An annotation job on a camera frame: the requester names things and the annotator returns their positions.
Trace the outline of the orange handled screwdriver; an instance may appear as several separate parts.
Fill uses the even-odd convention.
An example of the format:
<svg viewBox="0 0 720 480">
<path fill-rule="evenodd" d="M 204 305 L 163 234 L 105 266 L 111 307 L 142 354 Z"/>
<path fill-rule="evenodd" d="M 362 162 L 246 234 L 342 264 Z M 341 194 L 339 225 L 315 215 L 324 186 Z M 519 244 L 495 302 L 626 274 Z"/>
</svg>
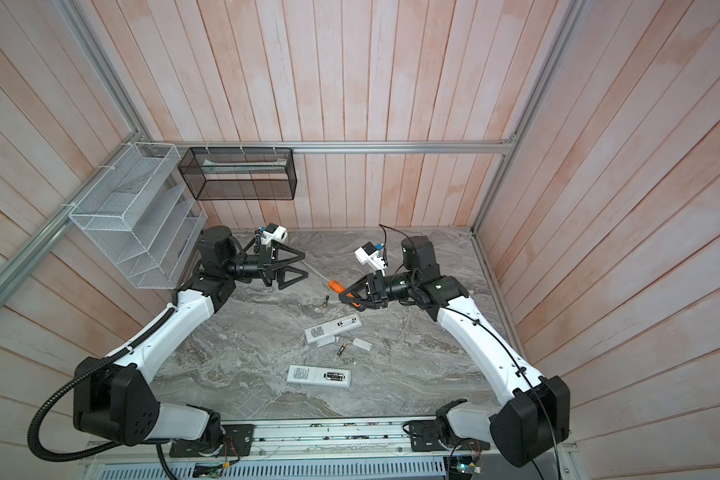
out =
<svg viewBox="0 0 720 480">
<path fill-rule="evenodd" d="M 313 273 L 317 274 L 321 279 L 323 279 L 323 280 L 327 283 L 327 286 L 328 286 L 331 290 L 333 290 L 335 293 L 341 294 L 341 293 L 343 293 L 343 292 L 345 291 L 345 287 L 344 287 L 341 283 L 339 283 L 338 281 L 336 281 L 336 280 L 328 280 L 328 279 L 327 279 L 324 275 L 322 275 L 317 269 L 309 266 L 306 262 L 303 262 L 303 264 L 304 264 L 308 269 L 310 269 Z"/>
</svg>

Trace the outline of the white remote control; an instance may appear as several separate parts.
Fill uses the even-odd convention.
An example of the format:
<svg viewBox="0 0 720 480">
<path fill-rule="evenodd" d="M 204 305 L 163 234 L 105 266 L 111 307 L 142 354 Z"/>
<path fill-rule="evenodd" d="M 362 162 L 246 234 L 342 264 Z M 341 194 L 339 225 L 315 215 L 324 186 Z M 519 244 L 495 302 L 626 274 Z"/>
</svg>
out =
<svg viewBox="0 0 720 480">
<path fill-rule="evenodd" d="M 304 331 L 305 340 L 308 345 L 315 344 L 318 339 L 325 336 L 336 336 L 337 338 L 346 332 L 355 330 L 362 326 L 358 315 L 347 315 L 320 325 L 307 328 Z"/>
<path fill-rule="evenodd" d="M 326 380 L 324 378 L 326 372 L 342 373 L 346 376 L 346 380 L 343 382 Z M 315 366 L 290 365 L 286 382 L 309 386 L 349 388 L 351 385 L 351 371 Z"/>
</svg>

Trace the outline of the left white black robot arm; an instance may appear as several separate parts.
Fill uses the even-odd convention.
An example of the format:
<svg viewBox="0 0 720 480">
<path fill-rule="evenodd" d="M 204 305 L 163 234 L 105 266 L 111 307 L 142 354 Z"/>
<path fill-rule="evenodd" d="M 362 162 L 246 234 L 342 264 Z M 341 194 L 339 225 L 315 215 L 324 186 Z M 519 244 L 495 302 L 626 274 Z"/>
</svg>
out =
<svg viewBox="0 0 720 480">
<path fill-rule="evenodd" d="M 307 278 L 296 268 L 302 251 L 286 245 L 285 227 L 270 224 L 241 245 L 224 226 L 203 232 L 191 276 L 166 308 L 104 359 L 87 358 L 75 371 L 73 425 L 84 433 L 134 446 L 162 440 L 192 443 L 201 455 L 217 453 L 224 430 L 219 413 L 158 401 L 150 384 L 168 357 L 226 303 L 240 283 L 287 288 Z"/>
</svg>

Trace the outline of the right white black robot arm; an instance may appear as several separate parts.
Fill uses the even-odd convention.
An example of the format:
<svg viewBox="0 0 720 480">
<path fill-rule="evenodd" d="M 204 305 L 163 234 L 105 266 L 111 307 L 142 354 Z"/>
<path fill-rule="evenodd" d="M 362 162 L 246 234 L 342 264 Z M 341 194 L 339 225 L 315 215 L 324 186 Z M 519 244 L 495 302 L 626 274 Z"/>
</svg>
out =
<svg viewBox="0 0 720 480">
<path fill-rule="evenodd" d="M 388 274 L 385 245 L 367 242 L 357 248 L 356 259 L 372 271 L 338 296 L 358 311 L 382 309 L 392 301 L 420 308 L 458 341 L 487 379 L 500 410 L 455 400 L 436 412 L 438 440 L 451 449 L 467 440 L 488 442 L 515 467 L 556 451 L 569 436 L 567 384 L 544 376 L 497 333 L 467 289 L 441 273 L 428 237 L 407 237 L 401 249 L 400 270 Z"/>
</svg>

